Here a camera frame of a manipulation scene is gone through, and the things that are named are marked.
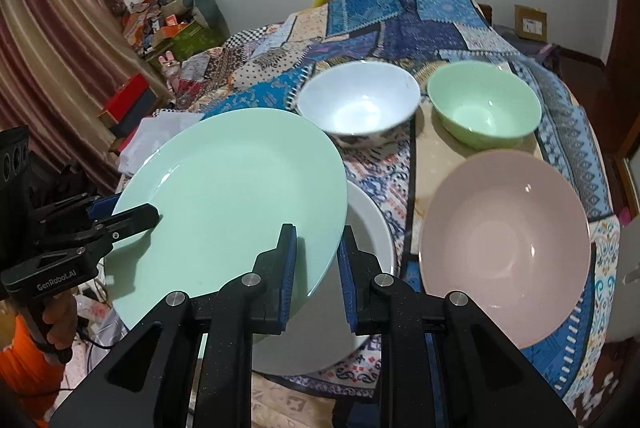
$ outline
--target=wooden door frame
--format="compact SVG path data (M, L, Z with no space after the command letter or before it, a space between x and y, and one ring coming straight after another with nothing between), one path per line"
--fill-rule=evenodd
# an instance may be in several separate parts
M616 162L616 168L620 174L620 180L622 187L626 193L626 200L629 204L629 210L631 211L631 218L640 215L640 202L636 183L634 182L631 170L629 167L629 159L640 152L640 114L636 118L636 122L631 127L631 130L626 135L625 140L622 143L622 147L616 153L614 160Z

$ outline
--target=patchwork tablecloth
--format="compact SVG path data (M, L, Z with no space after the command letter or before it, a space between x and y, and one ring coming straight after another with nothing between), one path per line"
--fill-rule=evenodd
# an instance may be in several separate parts
M250 106L291 110L308 79L364 58L406 69L422 88L420 109L398 129L395 142L341 150L349 179L388 221L398 270L416 289L421 289L417 252L424 212L441 180L474 153L432 113L426 95L429 76L447 62L480 60L511 69L540 98L542 123L520 148L552 164L576 190L590 221L592 262L572 314L556 332L523 352L573 407L590 385L604 344L620 226L584 109L556 75L495 33L473 0L334 0L293 14L283 24L238 33L223 47L187 61L178 107L204 112L205 119ZM380 340L373 337L331 368L268 378L307 394L365 399L372 397L380 368Z

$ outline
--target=screw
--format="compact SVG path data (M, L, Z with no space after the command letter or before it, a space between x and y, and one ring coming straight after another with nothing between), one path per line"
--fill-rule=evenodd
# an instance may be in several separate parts
M171 307L175 307L177 305L180 305L182 302L184 302L184 293L181 291L171 291L166 296L164 301L167 303L167 305L170 305Z
M247 273L242 277L241 282L247 287L253 287L254 285L258 285L260 280L262 280L262 278L260 278L259 274Z
M389 287L394 282L394 277L387 273L377 274L373 279L380 287Z
M453 291L453 293L449 295L449 300L453 305L462 306L469 302L469 297L460 291Z

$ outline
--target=white bowl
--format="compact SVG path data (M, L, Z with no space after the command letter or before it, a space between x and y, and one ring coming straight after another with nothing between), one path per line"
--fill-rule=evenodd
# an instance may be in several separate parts
M404 69L383 62L350 62L318 74L300 90L298 112L338 137L386 132L409 119L420 87Z
M348 226L362 251L375 254L383 272L395 273L394 242L376 203L354 183L347 183ZM355 336L344 315L338 259L313 296L287 323L279 336L267 336L254 344L252 368L264 374L297 376L322 370L343 360L368 336Z

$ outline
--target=mint green plate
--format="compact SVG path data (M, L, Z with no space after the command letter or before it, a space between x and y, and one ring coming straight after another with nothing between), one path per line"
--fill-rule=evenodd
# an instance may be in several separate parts
M512 148L542 118L535 92L511 71L485 62L456 62L436 70L427 93L444 127L476 150Z
M206 119L153 154L114 214L150 202L154 230L117 242L104 262L109 296L132 328L167 293L219 290L249 272L295 225L293 314L335 256L347 213L340 154L295 114L249 108Z

